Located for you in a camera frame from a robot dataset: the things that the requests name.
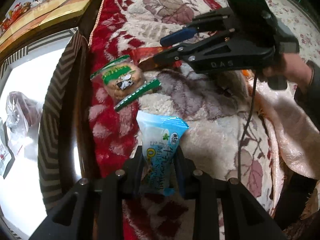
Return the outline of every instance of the orange wrapper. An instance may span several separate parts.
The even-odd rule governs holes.
[[[158,65],[153,61],[153,56],[159,52],[164,51],[170,47],[150,47],[150,48],[137,48],[130,52],[130,58],[134,64],[138,66],[142,71],[155,70],[157,68],[165,67],[180,67],[181,61],[176,61],[170,65]]]

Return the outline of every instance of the person's hand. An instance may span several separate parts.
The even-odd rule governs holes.
[[[312,69],[304,63],[299,54],[284,53],[280,63],[262,70],[266,77],[285,76],[288,81],[298,84],[302,93],[306,93],[312,79]]]

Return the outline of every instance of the plastic bag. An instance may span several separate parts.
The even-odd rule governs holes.
[[[0,176],[4,175],[5,169],[11,160],[11,154],[5,144],[5,134],[2,119],[0,118]]]
[[[137,122],[142,132],[142,154],[146,175],[141,182],[142,193],[174,193],[169,187],[170,165],[179,140],[189,126],[174,116],[162,116],[138,111]]]
[[[16,156],[21,149],[28,130],[38,124],[41,117],[40,107],[21,92],[10,92],[7,97],[7,134],[8,146]]]

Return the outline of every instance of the clear plastic bag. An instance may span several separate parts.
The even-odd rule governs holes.
[[[37,103],[27,98],[21,92],[10,92],[7,97],[7,133],[8,146],[14,155],[17,155],[27,136],[28,130],[38,124],[41,117],[41,108]]]

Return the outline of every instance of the floral blanket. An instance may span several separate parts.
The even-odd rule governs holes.
[[[194,16],[217,8],[220,5],[214,0],[103,0],[90,38],[92,72],[133,48],[159,46],[163,36],[181,29]],[[208,34],[202,33],[190,42],[205,37]],[[113,101],[105,90],[93,84],[89,122],[101,175],[121,168],[141,144],[135,120],[141,109],[183,118],[190,127],[180,142],[184,155],[215,178],[236,177],[236,152],[250,101],[243,75],[230,72],[209,79],[194,73],[187,64],[178,71],[165,69],[144,75],[147,80],[159,78],[161,89],[144,95],[119,113],[113,110]],[[242,150],[242,182],[271,214],[274,202],[269,143],[255,113]],[[191,239],[194,208],[194,201],[184,201],[179,194],[126,201],[124,237]],[[220,239],[224,239],[221,206],[219,211]]]

